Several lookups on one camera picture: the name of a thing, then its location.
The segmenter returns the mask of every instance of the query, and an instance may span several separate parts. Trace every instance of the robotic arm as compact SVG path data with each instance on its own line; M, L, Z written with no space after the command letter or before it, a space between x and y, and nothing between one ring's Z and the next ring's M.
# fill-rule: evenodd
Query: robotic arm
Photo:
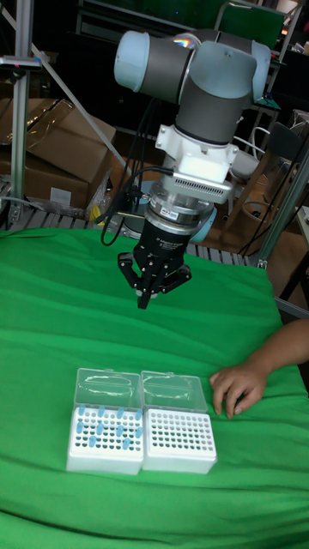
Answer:
M224 203L232 190L226 176L238 148L230 141L243 109L261 98L269 66L269 48L215 30L174 39L129 31L121 39L117 82L179 103L175 124L162 125L156 140L166 153L166 174L150 189L142 236L132 253L118 256L138 307L146 309L158 292L191 278L186 246L197 234L197 241L203 239L203 227L215 218L214 203Z

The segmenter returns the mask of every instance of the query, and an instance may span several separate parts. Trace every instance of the hand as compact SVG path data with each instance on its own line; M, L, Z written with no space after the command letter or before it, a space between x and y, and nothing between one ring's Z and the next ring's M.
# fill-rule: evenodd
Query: hand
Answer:
M229 419L232 419L234 414L238 415L248 410L262 398L267 376L268 373L258 365L246 363L219 370L209 378L209 383L214 390L215 413L221 414L223 400L226 400ZM236 405L236 401L241 396L243 396L242 400Z

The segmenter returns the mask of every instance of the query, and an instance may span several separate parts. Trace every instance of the finger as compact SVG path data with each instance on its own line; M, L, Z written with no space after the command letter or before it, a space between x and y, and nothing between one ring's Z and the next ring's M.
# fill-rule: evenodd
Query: finger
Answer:
M220 372L221 372L221 370L217 371L215 374L210 376L209 383L210 383L211 387L214 386L215 380L220 376Z
M235 415L239 415L241 412L249 410L253 404L256 404L261 400L262 396L263 393L261 393L260 389L252 389L252 391L248 395L244 396L244 398L236 405L234 410Z
M232 383L231 387L229 388L226 400L226 412L229 419L232 419L236 401L241 395L243 395L245 389L246 386L244 384L239 385L239 383Z
M217 413L218 415L221 414L222 401L223 401L224 395L228 392L231 386L231 383L232 383L232 380L230 379L221 379L214 384L213 403L214 403L215 413Z

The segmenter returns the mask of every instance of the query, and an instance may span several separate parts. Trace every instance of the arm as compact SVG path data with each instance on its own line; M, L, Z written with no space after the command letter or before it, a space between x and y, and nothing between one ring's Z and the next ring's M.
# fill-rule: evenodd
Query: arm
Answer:
M244 412L262 398L272 371L306 360L309 360L309 320L297 320L279 329L244 363L223 368L211 376L215 413L221 413L224 399L229 419Z

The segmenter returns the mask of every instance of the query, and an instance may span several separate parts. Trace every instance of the green tablecloth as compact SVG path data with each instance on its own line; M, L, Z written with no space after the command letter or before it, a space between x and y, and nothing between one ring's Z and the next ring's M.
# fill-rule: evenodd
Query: green tablecloth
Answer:
M309 403L295 366L215 417L208 377L281 325L262 269L187 257L192 281L146 311L116 266L133 242L38 229L0 238L1 549L309 547ZM79 367L197 375L218 463L208 475L65 472Z

